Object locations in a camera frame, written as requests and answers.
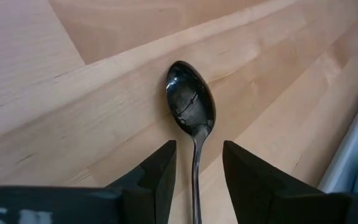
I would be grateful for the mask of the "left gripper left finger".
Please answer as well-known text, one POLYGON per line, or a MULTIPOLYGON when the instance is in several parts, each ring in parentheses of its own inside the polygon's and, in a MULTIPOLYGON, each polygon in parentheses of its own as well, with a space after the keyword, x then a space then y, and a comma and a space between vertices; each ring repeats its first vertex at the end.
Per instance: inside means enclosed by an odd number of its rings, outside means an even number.
POLYGON ((0 223, 167 223, 176 166, 169 140, 105 187, 0 186, 0 223))

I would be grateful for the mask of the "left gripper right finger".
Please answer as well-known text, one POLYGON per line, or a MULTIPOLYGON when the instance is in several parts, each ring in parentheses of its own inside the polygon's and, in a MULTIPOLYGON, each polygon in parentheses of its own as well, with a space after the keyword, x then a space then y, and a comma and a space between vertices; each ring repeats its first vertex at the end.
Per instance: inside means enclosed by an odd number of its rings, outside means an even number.
POLYGON ((223 167, 238 223, 358 224, 358 194, 326 194, 232 141, 223 167))

